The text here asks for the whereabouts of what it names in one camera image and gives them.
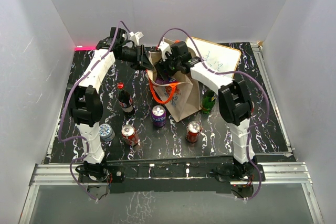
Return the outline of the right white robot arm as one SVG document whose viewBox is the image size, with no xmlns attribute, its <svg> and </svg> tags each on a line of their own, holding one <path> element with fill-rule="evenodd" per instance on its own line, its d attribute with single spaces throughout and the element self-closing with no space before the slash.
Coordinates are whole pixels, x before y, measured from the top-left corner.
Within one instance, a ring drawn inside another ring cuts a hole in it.
<svg viewBox="0 0 336 224">
<path fill-rule="evenodd" d="M 184 41 L 163 42 L 164 50 L 148 54 L 152 69 L 147 71 L 150 89 L 157 103 L 164 104 L 175 121 L 200 110 L 198 84 L 206 85 L 218 99 L 219 112 L 229 126 L 233 143 L 233 162 L 217 173 L 247 180 L 253 174 L 250 161 L 255 153 L 248 139 L 253 110 L 246 83 L 217 75 L 201 56 L 198 46 Z"/>
</svg>

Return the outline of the green glass bottle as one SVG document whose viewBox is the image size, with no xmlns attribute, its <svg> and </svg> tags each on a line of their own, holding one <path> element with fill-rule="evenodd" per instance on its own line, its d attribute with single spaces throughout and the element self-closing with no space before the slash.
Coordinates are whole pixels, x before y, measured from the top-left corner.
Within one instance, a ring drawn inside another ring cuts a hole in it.
<svg viewBox="0 0 336 224">
<path fill-rule="evenodd" d="M 216 94 L 212 90 L 207 90 L 202 98 L 201 109 L 204 113 L 210 113 L 216 102 Z"/>
</svg>

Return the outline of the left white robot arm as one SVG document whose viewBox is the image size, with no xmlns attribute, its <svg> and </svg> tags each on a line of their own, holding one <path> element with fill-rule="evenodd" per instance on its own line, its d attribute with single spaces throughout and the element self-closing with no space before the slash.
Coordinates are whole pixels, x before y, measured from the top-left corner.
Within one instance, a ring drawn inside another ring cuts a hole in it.
<svg viewBox="0 0 336 224">
<path fill-rule="evenodd" d="M 67 87 L 66 106 L 69 115 L 79 129 L 84 147 L 84 161 L 94 164 L 90 175 L 96 181 L 108 177 L 108 168 L 100 164 L 104 151 L 99 136 L 99 122 L 103 115 L 103 105 L 99 98 L 100 86 L 116 60 L 131 63 L 135 70 L 153 70 L 153 65 L 146 56 L 145 48 L 139 43 L 142 32 L 128 32 L 112 27 L 110 36 L 99 41 L 94 57 L 79 79 L 77 85 Z"/>
</svg>

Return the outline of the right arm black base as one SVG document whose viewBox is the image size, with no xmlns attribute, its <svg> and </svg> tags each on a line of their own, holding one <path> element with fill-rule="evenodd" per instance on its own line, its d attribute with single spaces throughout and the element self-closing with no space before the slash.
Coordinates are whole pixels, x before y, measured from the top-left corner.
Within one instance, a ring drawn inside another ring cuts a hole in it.
<svg viewBox="0 0 336 224">
<path fill-rule="evenodd" d="M 256 165 L 259 171 L 249 162 L 223 163 L 216 165 L 210 175 L 219 182 L 242 182 L 243 185 L 250 186 L 253 182 L 264 182 L 266 180 L 263 167 Z"/>
</svg>

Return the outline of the beige canvas tote bag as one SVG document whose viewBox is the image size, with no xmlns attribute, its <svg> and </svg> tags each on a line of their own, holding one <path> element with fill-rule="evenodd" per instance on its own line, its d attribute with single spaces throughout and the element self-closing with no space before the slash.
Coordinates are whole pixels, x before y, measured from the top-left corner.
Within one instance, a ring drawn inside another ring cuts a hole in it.
<svg viewBox="0 0 336 224">
<path fill-rule="evenodd" d="M 199 63 L 200 59 L 194 56 L 184 41 L 173 41 L 171 48 L 172 55 L 169 58 L 182 56 L 184 73 L 177 72 L 173 76 L 178 82 L 166 85 L 155 83 L 159 77 L 155 68 L 153 71 L 147 70 L 146 77 L 156 103 L 165 106 L 173 119 L 179 122 L 201 109 L 199 82 L 191 77 L 191 68 Z M 149 52 L 149 61 L 153 66 L 160 59 L 162 57 L 158 48 Z"/>
</svg>

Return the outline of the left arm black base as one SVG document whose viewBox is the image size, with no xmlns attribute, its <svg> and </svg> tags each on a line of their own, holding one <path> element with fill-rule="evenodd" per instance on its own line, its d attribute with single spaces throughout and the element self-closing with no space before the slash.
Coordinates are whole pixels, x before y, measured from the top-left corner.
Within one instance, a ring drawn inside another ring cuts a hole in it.
<svg viewBox="0 0 336 224">
<path fill-rule="evenodd" d="M 107 163 L 90 164 L 84 162 L 75 168 L 81 183 L 122 183 L 124 182 L 124 168 Z"/>
</svg>

